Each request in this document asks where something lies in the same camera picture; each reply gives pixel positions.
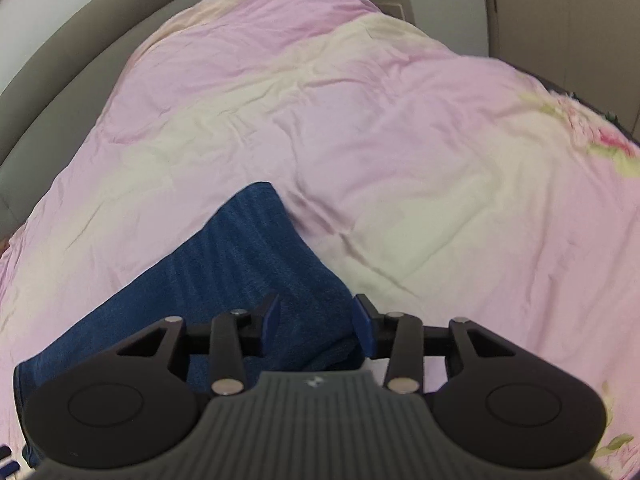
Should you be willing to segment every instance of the blue cloth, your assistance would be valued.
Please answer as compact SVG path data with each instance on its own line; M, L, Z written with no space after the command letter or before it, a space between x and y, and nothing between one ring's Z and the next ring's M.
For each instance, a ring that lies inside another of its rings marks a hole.
M234 308L252 309L270 292L282 300L280 325L270 354L245 359L250 384L263 370L362 364L350 292L296 233L271 184L258 182L47 349L19 364L14 371L18 416L41 384L159 319L182 316L187 324L205 323ZM187 383L193 390L209 389L207 371L206 356L192 356ZM30 466L38 465L30 444L23 455Z

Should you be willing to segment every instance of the pink bedspread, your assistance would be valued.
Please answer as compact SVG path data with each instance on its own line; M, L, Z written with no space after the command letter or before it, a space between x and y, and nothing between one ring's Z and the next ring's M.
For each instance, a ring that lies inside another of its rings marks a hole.
M204 0L137 50L0 260L0 442L23 443L18 362L268 180L354 293L429 324L470 317L596 388L595 463L629 478L639 155L570 99L365 0Z

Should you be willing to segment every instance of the beige cabinet door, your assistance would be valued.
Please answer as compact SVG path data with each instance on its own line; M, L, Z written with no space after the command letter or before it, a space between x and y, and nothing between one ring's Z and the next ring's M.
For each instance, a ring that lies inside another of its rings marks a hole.
M495 0L494 56L564 86L569 0Z
M571 0L564 87L628 131L640 108L640 0Z

